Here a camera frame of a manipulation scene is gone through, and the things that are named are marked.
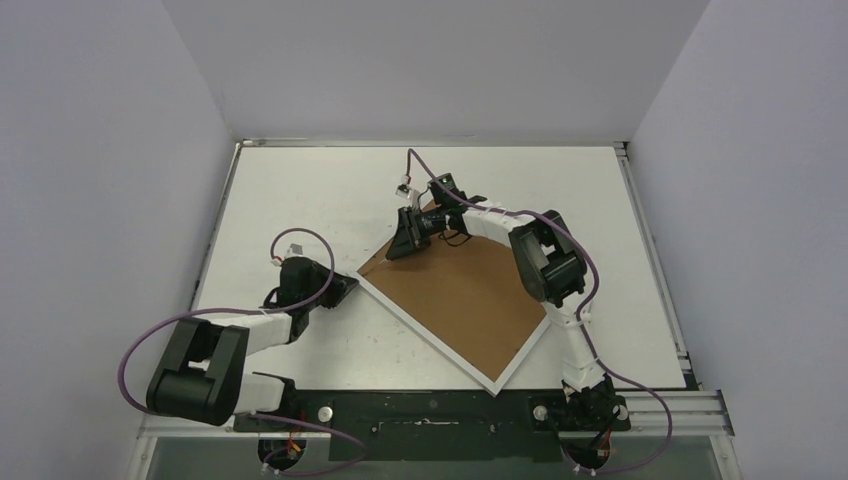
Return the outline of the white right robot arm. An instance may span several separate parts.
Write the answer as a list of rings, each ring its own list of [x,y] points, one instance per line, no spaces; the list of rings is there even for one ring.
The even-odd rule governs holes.
[[[469,197],[444,174],[428,183],[434,207],[424,211],[417,203],[398,210],[398,226],[386,259],[395,261],[427,249],[438,234],[453,231],[482,237],[509,248],[520,281],[531,298],[545,309],[559,330],[563,349],[562,383],[568,421],[577,428],[593,427],[605,415],[603,399],[593,389],[604,373],[594,347],[583,329],[585,309],[592,299],[586,292],[589,264],[561,214],[512,211],[479,195]]]

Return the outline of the white picture frame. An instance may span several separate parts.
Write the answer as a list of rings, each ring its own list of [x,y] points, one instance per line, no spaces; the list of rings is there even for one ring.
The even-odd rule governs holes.
[[[498,395],[548,330],[541,304],[521,285],[512,252],[485,238],[432,241],[390,260],[399,220],[353,271],[365,292],[480,388]]]

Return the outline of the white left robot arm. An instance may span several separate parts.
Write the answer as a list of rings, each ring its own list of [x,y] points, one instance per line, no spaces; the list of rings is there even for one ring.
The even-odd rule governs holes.
[[[249,356],[298,340],[317,308],[338,307],[359,285],[303,256],[285,259],[279,283],[257,315],[219,323],[191,316],[177,321],[146,392],[152,412],[221,426],[231,417],[259,413],[282,431],[297,420],[294,380],[246,370]]]

